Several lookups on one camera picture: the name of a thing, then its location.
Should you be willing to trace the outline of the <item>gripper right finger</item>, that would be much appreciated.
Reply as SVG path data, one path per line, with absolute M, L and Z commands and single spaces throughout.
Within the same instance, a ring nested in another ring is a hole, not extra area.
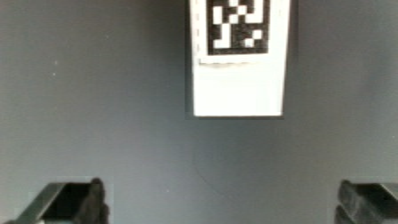
M 341 181 L 334 224 L 398 224 L 398 183 Z

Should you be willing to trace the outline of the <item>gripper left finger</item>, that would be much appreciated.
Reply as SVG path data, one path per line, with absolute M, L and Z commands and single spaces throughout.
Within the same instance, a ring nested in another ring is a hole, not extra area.
M 110 224 L 105 195 L 99 178 L 50 183 L 7 224 Z

